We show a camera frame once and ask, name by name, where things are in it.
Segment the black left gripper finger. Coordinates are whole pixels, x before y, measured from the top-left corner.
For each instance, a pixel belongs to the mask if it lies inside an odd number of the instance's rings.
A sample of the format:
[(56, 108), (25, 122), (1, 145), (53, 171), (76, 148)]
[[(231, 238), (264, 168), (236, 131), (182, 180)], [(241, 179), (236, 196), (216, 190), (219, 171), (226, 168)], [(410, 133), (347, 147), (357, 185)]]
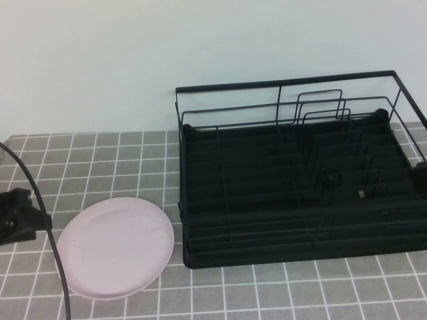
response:
[(51, 216), (34, 207), (1, 210), (1, 246), (36, 240), (38, 231), (51, 228)]
[(31, 204), (31, 192), (28, 189), (15, 188), (1, 192), (1, 224), (20, 218), (24, 208), (30, 208)]

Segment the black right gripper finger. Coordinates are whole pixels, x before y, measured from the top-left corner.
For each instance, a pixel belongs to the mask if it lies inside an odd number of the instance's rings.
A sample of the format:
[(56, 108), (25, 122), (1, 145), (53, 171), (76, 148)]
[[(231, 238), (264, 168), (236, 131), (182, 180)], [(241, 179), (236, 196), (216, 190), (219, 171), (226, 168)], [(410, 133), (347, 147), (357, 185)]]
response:
[(412, 178), (415, 187), (426, 187), (427, 184), (427, 164), (421, 161), (412, 168)]

